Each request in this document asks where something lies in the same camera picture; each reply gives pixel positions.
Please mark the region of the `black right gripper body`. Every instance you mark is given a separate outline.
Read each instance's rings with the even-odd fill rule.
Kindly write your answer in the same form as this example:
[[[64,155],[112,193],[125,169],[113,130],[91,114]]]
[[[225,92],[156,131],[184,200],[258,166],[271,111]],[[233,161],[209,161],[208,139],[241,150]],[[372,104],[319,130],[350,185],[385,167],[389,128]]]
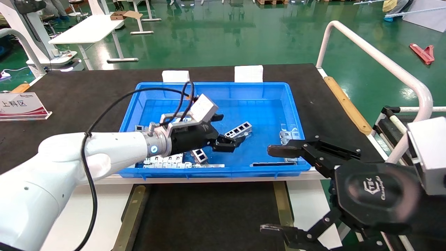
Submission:
[[[393,163],[351,159],[333,171],[340,219],[356,230],[406,234],[412,230],[423,188],[416,172]]]

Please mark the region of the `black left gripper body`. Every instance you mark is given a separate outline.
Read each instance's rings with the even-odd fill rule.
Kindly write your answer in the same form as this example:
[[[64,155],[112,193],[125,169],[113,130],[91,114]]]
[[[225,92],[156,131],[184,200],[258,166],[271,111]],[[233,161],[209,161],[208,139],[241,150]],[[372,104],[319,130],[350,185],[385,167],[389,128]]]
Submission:
[[[171,133],[171,155],[201,149],[212,144],[218,136],[210,122],[174,129]]]

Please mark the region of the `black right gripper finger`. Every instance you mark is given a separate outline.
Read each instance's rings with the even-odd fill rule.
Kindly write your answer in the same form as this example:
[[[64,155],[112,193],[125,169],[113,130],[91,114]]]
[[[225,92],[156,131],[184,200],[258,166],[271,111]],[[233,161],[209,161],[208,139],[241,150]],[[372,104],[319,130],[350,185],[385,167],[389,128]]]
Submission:
[[[343,247],[328,249],[318,238],[325,233],[337,220],[341,218],[341,210],[332,209],[308,231],[297,227],[288,227],[276,224],[262,224],[260,232],[264,235],[274,235],[283,239],[286,246],[304,251],[342,251]]]
[[[267,153],[272,157],[303,158],[325,178],[335,177],[335,166],[361,159],[361,149],[333,138],[291,139],[285,145],[269,145]]]

